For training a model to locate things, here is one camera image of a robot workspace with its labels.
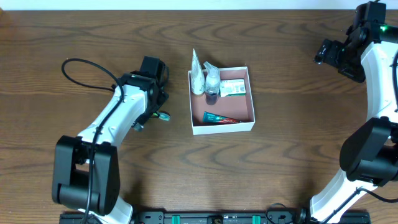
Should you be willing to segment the green white toothbrush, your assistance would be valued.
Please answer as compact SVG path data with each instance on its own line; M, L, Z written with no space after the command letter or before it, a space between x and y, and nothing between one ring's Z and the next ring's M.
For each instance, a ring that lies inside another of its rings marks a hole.
M170 115L165 112L156 111L152 114L151 118L161 119L163 121L170 121Z

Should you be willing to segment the white hair product tube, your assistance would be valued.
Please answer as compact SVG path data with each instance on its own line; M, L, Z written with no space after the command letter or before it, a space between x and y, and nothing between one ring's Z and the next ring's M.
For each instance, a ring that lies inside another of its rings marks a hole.
M190 89L194 95L205 92L205 76L195 49L193 49Z

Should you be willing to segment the clear pump bottle blue liquid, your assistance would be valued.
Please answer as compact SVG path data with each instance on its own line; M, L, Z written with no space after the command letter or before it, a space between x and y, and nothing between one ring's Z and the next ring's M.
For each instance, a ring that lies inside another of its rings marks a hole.
M205 80L206 103L208 105L214 105L218 100L220 91L220 71L217 67L209 62L205 62L204 66L207 71Z

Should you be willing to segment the green toothpaste tube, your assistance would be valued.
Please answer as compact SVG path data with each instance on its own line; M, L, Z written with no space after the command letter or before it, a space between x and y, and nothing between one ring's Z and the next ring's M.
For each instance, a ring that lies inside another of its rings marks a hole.
M204 112L202 121L204 123L215 123L215 124L239 124L243 123L242 121L234 118L229 118L225 116L221 116L218 114L209 113L207 111Z

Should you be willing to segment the green white soap box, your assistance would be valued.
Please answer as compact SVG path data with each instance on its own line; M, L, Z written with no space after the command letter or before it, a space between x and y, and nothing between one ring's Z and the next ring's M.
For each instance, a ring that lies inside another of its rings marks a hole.
M244 79L222 80L220 82L220 97L241 96L246 94Z

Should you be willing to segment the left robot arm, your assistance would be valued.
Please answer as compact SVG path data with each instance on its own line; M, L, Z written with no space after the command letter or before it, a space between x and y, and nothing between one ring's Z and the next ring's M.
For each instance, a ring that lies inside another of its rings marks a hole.
M118 149L131 128L144 123L168 99L168 73L124 74L99 116L78 136L55 145L52 200L88 211L101 223L130 223L133 207L120 194Z

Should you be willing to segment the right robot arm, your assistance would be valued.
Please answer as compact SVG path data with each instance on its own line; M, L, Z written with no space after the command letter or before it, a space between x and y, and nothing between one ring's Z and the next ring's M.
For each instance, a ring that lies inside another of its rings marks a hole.
M397 28L365 20L346 34L345 42L324 40L314 61L366 83L367 118L343 143L336 175L310 199L309 222L339 223L363 195L397 181Z

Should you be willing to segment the white cardboard box pink inside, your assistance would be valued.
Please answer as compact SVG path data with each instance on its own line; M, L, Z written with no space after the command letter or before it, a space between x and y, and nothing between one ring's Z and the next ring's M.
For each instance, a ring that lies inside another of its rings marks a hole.
M208 105L205 95L194 95L189 91L192 132L194 135L250 131L256 122L248 68L222 68L220 72L220 77L223 80L242 78L246 94L219 98L215 105ZM205 112L234 118L240 122L238 124L204 123L203 115Z

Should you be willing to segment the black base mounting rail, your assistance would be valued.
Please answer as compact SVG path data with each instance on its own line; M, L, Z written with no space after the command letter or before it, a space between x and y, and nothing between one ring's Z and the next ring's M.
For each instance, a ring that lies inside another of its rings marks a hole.
M266 224L266 223L321 223L309 220L305 210L296 212L292 209L274 208L264 213L164 213L141 212L133 213L129 223L132 224ZM64 213L60 215L59 223L80 223L83 214ZM338 223L341 224L371 224L368 212L346 212Z

